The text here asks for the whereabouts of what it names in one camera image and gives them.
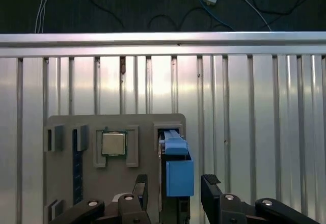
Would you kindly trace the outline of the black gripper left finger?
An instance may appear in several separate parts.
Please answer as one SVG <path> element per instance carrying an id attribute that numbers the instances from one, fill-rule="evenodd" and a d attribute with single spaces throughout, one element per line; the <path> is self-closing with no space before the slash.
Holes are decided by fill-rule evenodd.
<path id="1" fill-rule="evenodd" d="M 103 200 L 82 200 L 49 223 L 148 223 L 148 177 L 140 174 L 131 193 L 120 193 L 106 205 Z"/>

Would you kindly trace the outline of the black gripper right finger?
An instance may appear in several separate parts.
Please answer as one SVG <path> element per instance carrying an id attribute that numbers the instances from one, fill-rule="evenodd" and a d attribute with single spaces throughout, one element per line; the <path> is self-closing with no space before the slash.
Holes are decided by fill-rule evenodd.
<path id="1" fill-rule="evenodd" d="M 222 193 L 216 175 L 201 176 L 201 203 L 210 223 L 317 223 L 295 209 L 271 198 L 258 199 L 254 205 L 231 193 Z"/>

